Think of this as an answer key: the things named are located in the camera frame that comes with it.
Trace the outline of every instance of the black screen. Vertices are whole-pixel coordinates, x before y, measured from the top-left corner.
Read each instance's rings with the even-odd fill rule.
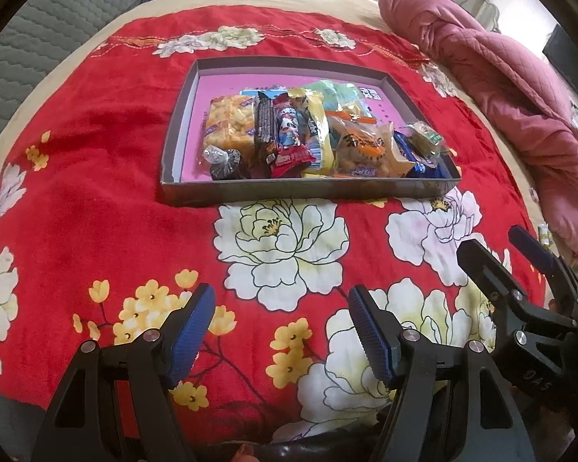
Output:
[[[544,55],[578,94],[578,48],[558,24],[544,47]]]

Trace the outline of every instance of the gray quilted fabric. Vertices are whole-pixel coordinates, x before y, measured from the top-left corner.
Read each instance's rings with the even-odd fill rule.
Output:
[[[0,33],[0,132],[35,86],[140,0],[28,0]]]

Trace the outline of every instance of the rolled pink blanket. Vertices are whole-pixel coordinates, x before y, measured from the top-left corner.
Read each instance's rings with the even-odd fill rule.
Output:
[[[445,64],[529,166],[550,229],[578,264],[578,130],[552,67],[451,0],[379,0],[394,33]]]

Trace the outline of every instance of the red floral blanket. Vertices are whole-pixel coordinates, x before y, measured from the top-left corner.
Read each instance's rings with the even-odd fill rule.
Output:
[[[161,149],[190,65],[254,54],[385,70],[457,153],[460,186],[424,201],[162,204]],[[510,226],[532,228],[488,130],[433,70],[399,37],[318,14],[207,7],[123,27],[7,158],[1,392],[46,407],[78,344],[133,340],[201,281],[216,290],[216,313],[172,391],[196,443],[313,435],[383,406],[392,393],[373,377],[347,310],[357,283],[433,341],[492,348],[487,300],[456,264],[458,244],[482,241],[537,304],[544,280],[507,241]]]

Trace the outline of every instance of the metal bolt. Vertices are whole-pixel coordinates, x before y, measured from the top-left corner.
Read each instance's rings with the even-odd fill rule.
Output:
[[[81,344],[81,352],[92,352],[94,349],[96,349],[96,342],[94,341],[86,341],[83,344]]]
[[[402,337],[409,342],[417,342],[420,340],[420,333],[417,330],[413,330],[413,328],[408,328],[404,332],[402,332]]]
[[[515,336],[516,342],[518,342],[518,344],[520,344],[520,345],[526,344],[526,335],[524,334],[524,332],[522,330],[516,330],[516,333],[514,334],[514,336]]]
[[[473,352],[482,352],[484,350],[484,344],[479,341],[471,341],[469,342],[469,349]]]
[[[143,332],[143,340],[146,342],[157,341],[160,336],[161,333],[155,328],[151,328],[150,330]]]

